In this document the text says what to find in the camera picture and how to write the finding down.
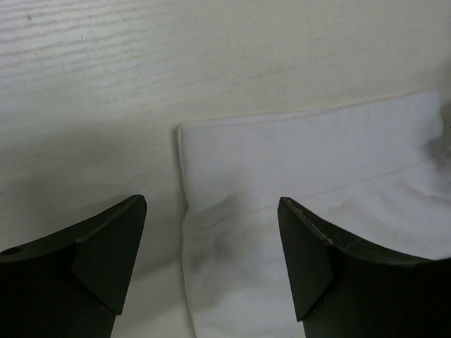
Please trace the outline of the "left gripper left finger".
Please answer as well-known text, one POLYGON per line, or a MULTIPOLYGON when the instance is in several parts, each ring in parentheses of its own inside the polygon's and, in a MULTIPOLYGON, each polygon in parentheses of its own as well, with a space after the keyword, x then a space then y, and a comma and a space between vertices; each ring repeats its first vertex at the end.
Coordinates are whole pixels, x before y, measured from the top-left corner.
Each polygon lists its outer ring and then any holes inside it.
POLYGON ((133 195, 100 214, 1 252, 2 337, 110 337, 147 214, 133 195))

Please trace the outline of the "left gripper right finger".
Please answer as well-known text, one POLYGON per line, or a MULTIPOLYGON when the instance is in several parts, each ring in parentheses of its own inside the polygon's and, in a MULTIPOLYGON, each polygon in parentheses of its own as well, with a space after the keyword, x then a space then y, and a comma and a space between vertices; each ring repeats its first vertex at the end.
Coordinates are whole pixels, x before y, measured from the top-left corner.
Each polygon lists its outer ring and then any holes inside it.
POLYGON ((449 337, 450 260, 369 242, 283 197, 278 224, 307 337, 449 337))

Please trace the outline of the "white skirt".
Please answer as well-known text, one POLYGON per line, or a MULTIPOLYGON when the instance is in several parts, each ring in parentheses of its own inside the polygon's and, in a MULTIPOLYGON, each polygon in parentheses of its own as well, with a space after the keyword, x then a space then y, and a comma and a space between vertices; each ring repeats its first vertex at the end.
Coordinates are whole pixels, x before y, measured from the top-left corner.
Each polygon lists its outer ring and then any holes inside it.
POLYGON ((183 275, 198 337, 307 337, 278 224, 283 197, 403 254, 450 260, 450 152, 435 92, 185 123, 183 275))

